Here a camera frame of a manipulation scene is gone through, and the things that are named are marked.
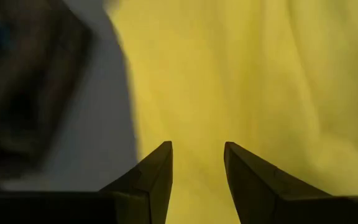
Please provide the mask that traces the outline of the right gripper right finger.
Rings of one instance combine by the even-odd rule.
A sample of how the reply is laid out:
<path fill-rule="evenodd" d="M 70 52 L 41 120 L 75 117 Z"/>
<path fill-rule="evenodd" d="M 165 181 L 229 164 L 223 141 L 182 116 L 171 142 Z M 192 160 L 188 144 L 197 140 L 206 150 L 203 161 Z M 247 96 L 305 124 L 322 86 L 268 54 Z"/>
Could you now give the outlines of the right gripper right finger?
<path fill-rule="evenodd" d="M 241 224 L 271 224 L 277 204 L 331 195 L 234 142 L 224 145 L 227 182 Z"/>

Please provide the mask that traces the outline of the yellow shirt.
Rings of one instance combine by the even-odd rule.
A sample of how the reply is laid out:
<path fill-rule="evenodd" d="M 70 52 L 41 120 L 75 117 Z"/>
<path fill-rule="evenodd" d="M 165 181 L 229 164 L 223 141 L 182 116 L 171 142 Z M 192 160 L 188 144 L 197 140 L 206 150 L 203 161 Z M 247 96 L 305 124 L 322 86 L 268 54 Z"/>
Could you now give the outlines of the yellow shirt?
<path fill-rule="evenodd" d="M 173 144 L 167 224 L 239 224 L 224 144 L 358 195 L 358 0 L 109 0 L 137 156 Z"/>

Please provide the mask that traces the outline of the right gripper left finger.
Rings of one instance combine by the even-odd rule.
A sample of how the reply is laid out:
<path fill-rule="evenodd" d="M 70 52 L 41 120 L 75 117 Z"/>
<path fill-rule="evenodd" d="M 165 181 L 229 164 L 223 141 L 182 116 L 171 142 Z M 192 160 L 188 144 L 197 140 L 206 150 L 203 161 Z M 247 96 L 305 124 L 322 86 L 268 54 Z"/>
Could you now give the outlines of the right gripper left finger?
<path fill-rule="evenodd" d="M 165 141 L 100 191 L 114 199 L 118 224 L 165 224 L 173 184 L 173 146 Z"/>

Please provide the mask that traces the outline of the dark grey garment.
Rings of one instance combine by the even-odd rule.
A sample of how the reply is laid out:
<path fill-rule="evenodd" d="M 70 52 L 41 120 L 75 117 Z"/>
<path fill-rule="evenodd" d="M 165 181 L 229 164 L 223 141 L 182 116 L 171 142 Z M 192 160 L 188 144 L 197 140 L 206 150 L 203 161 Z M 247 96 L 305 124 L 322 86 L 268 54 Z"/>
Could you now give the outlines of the dark grey garment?
<path fill-rule="evenodd" d="M 0 182 L 43 164 L 92 39 L 64 0 L 0 0 Z"/>

